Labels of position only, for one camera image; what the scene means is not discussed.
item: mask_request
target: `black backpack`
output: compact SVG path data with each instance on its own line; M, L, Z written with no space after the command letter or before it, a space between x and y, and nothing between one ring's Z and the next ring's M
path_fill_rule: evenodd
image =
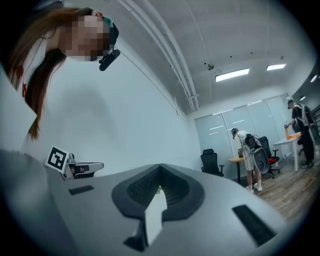
M244 143L250 148L250 150L256 150L257 148L259 148L258 144L256 143L255 137L253 137L250 133L246 135Z

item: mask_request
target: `white shorts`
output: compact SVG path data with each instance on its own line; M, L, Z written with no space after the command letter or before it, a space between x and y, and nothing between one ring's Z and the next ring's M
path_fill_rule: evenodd
M243 147L243 160L244 160L244 169L247 171L252 171L254 169L254 155L250 153L250 150L247 146Z

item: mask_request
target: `backpack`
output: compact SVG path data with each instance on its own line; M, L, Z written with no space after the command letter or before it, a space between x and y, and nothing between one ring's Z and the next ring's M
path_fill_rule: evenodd
M248 133L244 139L244 143L250 148L250 150L256 150L259 145L256 143L255 137Z
M307 113L306 112L306 105L303 105L303 104L300 104L300 105L298 105L298 104L294 104L294 107L297 107L297 108L299 108L299 109L301 109L301 113L302 113L302 116L298 116L297 115L297 119L299 119L302 123L303 123L303 125L304 126L309 126L310 125L310 123L309 123L309 120L308 120L308 114L310 114L309 112Z

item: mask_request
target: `black office chair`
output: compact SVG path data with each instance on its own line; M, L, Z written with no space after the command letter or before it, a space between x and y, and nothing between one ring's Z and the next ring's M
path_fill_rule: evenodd
M274 179L275 175L273 172L278 171L278 173L280 173L280 169L272 168L272 165L274 165L276 162L278 162L280 160L280 157L277 156L277 151L279 149L273 150L274 156L272 156L271 151L270 151L270 147L269 147L269 141L268 141L267 137L263 136L263 137L259 138L258 140L260 141L261 146L262 146L263 150L265 151L268 159L273 159L273 161L269 160L269 170L264 174L270 173L272 175L272 179Z
M220 164L221 171L219 171L218 162L217 162L217 153L214 152L212 148L205 149L201 155L201 160L203 167L201 167L203 173L213 174L220 177L225 176L223 172L223 164Z

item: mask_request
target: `man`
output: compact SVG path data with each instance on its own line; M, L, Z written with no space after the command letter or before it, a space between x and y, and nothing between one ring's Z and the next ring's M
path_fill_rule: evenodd
M297 122L301 132L301 142L306 158L306 162L302 168L311 168L314 166L315 158L315 147L309 132L310 125L314 123L311 117L311 111L306 105L295 104L292 99L288 100L288 109L292 110L292 121L288 123L287 126L292 126Z
M244 168L246 170L246 180L248 182L248 186L246 187L246 189L248 191L250 191L251 193L254 192L254 190L252 188L252 183L253 183L252 174L253 174L253 170L254 170L256 183L253 186L257 191L262 191L261 173L255 167L254 156L251 153L250 148L245 143L246 137L247 137L247 135L249 133L247 131L245 131L245 130L240 130L239 131L237 128L233 128L231 130L231 133L232 133L233 139L236 139L241 144L241 147L242 147ZM255 143L257 143L259 146L261 146L260 142L257 139L255 139Z

